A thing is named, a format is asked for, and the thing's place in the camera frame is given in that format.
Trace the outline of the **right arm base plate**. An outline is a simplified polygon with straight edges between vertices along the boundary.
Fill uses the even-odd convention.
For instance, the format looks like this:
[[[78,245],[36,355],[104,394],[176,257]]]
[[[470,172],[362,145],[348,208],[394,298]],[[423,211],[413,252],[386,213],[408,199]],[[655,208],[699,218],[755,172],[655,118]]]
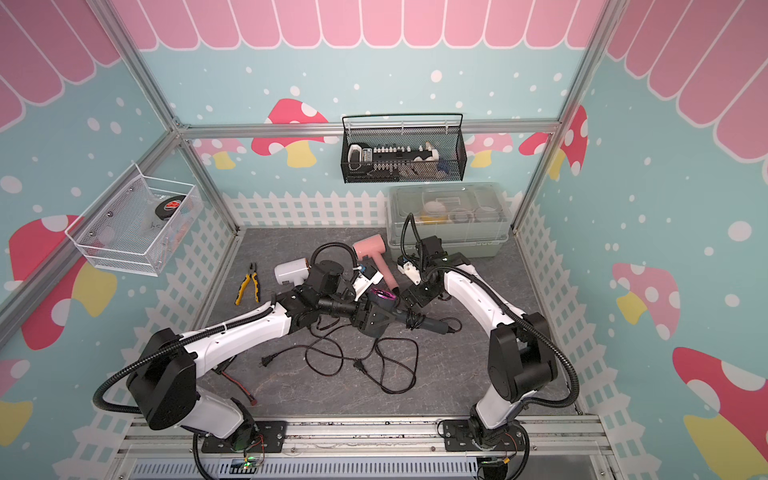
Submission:
[[[439,420],[437,434],[448,452],[493,451],[522,452],[526,448],[525,434],[517,422],[496,428],[485,427],[478,419]]]

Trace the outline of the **black magenta hair dryer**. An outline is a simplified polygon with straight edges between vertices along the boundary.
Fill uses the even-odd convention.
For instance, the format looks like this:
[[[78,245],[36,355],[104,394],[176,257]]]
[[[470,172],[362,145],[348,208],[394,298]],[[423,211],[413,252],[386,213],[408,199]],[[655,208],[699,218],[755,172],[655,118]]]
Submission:
[[[428,331],[445,335],[457,332],[456,328],[451,327],[446,321],[427,317],[426,315],[409,309],[401,304],[399,298],[388,291],[373,289],[366,294],[367,303],[376,303],[387,311],[397,316],[393,323],[401,323],[409,330],[426,329]],[[364,333],[373,338],[380,338],[384,333]]]

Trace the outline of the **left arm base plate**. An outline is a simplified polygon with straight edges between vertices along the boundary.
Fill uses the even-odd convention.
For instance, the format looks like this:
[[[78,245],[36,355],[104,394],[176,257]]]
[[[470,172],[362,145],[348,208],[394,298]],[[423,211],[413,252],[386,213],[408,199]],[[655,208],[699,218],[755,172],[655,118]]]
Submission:
[[[225,439],[214,436],[205,437],[202,442],[203,453],[280,453],[286,439],[286,421],[257,420],[253,424],[239,427]]]

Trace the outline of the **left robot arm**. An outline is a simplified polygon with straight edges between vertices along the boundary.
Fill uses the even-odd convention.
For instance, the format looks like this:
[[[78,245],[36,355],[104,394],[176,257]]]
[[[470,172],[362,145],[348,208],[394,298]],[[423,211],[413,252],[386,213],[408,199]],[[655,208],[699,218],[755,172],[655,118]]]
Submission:
[[[94,405],[141,415],[153,430],[180,426],[215,437],[234,451],[249,448],[259,430],[248,409],[198,387],[198,378],[252,347],[309,327],[323,315],[347,318],[374,338],[406,317],[396,296],[376,289],[380,272],[361,265],[353,248],[347,251],[352,260],[349,280],[343,277],[343,266],[311,256],[291,290],[255,310],[184,334],[169,328],[156,332],[137,361],[96,389]]]

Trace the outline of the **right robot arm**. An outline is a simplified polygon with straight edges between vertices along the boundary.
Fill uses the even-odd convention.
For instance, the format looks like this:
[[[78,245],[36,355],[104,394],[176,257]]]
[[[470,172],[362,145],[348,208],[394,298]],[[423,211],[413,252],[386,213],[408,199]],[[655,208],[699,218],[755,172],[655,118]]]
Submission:
[[[449,254],[437,236],[420,235],[415,216],[406,216],[398,268],[412,285],[399,294],[417,309],[449,296],[461,303],[489,337],[487,393],[470,410],[469,436],[481,449],[524,434],[516,417],[528,406],[563,409],[576,403],[575,367],[556,346],[548,320],[503,299],[461,253]]]

